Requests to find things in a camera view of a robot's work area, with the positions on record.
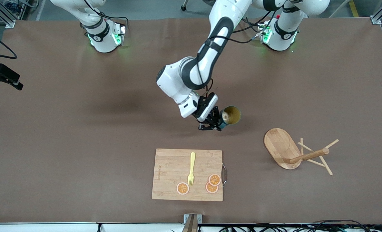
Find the cutting board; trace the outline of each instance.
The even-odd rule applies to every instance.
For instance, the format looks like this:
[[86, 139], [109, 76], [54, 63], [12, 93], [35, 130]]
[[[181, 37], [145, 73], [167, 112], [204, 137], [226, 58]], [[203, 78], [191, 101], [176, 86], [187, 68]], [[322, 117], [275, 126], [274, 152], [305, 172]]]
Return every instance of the cutting board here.
[[[188, 183], [191, 152], [195, 152], [194, 184], [187, 194], [180, 195], [176, 186], [180, 182]], [[222, 151], [219, 150], [157, 149], [152, 199], [222, 201], [222, 184], [216, 193], [205, 190], [208, 177], [211, 174], [221, 176], [222, 166]]]

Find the metal handle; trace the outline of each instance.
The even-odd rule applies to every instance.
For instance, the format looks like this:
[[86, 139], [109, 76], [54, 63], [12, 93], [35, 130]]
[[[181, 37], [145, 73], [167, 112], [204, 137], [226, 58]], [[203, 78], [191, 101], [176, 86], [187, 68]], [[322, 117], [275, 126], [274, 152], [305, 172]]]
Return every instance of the metal handle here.
[[227, 182], [227, 175], [228, 175], [227, 168], [225, 167], [224, 163], [222, 163], [222, 170], [224, 171], [221, 172], [221, 179], [222, 179], [222, 187], [224, 187], [225, 183]]

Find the citrus slice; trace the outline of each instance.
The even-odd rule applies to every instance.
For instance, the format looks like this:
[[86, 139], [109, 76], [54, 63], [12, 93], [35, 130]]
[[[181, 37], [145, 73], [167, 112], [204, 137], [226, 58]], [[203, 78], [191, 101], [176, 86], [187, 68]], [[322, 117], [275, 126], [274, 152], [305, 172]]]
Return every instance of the citrus slice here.
[[216, 193], [218, 192], [218, 189], [219, 186], [212, 186], [209, 182], [205, 185], [205, 190], [209, 193]]
[[185, 195], [189, 192], [190, 190], [190, 187], [188, 186], [187, 183], [185, 182], [181, 182], [179, 183], [177, 186], [176, 186], [176, 191], [181, 194], [181, 195]]
[[212, 186], [218, 186], [221, 183], [221, 177], [217, 174], [212, 174], [208, 178], [208, 183]]

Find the table surface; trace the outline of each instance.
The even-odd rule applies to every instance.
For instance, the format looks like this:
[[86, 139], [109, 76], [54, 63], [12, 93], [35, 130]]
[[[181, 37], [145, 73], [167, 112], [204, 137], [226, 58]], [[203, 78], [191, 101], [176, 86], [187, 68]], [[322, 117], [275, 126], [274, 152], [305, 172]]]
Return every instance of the table surface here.
[[[195, 55], [207, 19], [130, 21], [126, 47], [96, 52], [79, 22], [18, 21], [0, 59], [22, 91], [0, 83], [0, 222], [382, 224], [382, 32], [368, 18], [305, 19], [284, 52], [229, 42], [213, 71], [219, 108], [242, 119], [197, 130], [156, 85]], [[247, 40], [247, 30], [233, 38]], [[326, 156], [280, 168], [263, 145], [283, 128]], [[156, 148], [223, 150], [223, 202], [152, 200]]]

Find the yellow fork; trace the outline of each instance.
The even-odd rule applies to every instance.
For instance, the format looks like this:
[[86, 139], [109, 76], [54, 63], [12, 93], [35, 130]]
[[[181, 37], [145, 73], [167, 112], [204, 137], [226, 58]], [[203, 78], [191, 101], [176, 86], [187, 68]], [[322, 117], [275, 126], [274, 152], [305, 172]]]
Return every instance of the yellow fork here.
[[188, 175], [188, 185], [192, 186], [194, 183], [194, 163], [195, 163], [195, 152], [191, 152], [191, 167], [190, 174]]

